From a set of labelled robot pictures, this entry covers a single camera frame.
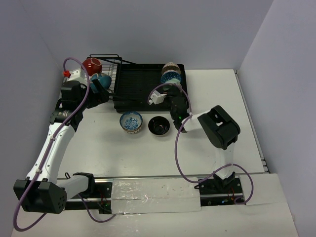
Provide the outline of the red bowl white inside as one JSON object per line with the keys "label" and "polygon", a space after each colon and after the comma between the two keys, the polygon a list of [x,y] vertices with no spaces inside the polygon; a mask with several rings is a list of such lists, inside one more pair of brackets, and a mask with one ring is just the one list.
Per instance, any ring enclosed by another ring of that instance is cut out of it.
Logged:
{"label": "red bowl white inside", "polygon": [[87,58],[82,62],[82,64],[86,68],[89,76],[102,72],[102,64],[97,58]]}

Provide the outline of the blue patterned bowl underneath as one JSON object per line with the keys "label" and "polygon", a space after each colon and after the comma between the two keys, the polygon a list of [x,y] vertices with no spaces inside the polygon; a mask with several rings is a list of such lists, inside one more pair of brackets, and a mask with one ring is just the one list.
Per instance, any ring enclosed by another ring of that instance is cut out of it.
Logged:
{"label": "blue patterned bowl underneath", "polygon": [[182,77],[180,74],[176,73],[175,71],[168,71],[167,73],[161,76],[160,83],[164,84],[166,81],[170,79],[178,79],[180,82],[182,81]]}

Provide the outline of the brown patterned white bowl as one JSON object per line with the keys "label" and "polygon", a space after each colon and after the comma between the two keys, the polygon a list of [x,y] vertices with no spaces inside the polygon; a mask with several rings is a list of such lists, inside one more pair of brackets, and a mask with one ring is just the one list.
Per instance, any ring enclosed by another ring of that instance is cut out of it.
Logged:
{"label": "brown patterned white bowl", "polygon": [[168,71],[175,71],[178,74],[181,73],[180,67],[173,62],[166,63],[161,70],[161,74],[163,75],[163,74],[167,73]]}

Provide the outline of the blue floral white bowl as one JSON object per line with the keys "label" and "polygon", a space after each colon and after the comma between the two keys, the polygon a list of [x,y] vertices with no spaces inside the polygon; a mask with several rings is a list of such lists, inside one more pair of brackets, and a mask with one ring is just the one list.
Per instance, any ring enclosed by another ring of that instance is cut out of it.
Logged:
{"label": "blue floral white bowl", "polygon": [[119,124],[125,132],[136,134],[141,130],[143,117],[136,111],[125,112],[121,115]]}

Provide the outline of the celadon green bowl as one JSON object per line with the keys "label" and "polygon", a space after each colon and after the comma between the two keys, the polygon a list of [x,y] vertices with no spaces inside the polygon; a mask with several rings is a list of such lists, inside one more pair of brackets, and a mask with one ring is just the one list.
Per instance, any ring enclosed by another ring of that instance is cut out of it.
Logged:
{"label": "celadon green bowl", "polygon": [[164,91],[169,90],[172,86],[182,87],[181,82],[178,79],[170,79],[164,83],[162,89]]}

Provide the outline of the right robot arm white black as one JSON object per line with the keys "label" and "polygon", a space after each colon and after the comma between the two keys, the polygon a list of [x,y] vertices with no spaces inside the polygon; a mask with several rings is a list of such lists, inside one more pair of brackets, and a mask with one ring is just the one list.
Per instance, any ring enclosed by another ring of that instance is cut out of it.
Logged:
{"label": "right robot arm white black", "polygon": [[235,179],[233,155],[235,142],[240,134],[240,126],[220,105],[200,114],[192,114],[188,95],[179,85],[168,83],[165,94],[171,118],[178,130],[174,155],[179,173],[186,181],[195,182],[187,178],[181,170],[178,160],[178,141],[181,133],[202,129],[210,143],[216,148],[215,170],[209,177],[214,177],[216,191],[227,192]]}

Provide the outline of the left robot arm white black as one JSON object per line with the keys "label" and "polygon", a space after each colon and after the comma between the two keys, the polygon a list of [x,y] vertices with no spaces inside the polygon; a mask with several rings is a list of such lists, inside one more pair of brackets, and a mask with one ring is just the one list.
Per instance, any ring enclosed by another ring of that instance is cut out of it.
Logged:
{"label": "left robot arm white black", "polygon": [[96,193],[91,173],[77,172],[61,186],[57,184],[61,161],[83,119],[83,111],[109,100],[109,92],[98,80],[92,84],[96,92],[77,80],[63,83],[42,151],[27,177],[16,180],[13,187],[24,211],[59,214],[69,199],[90,198]]}

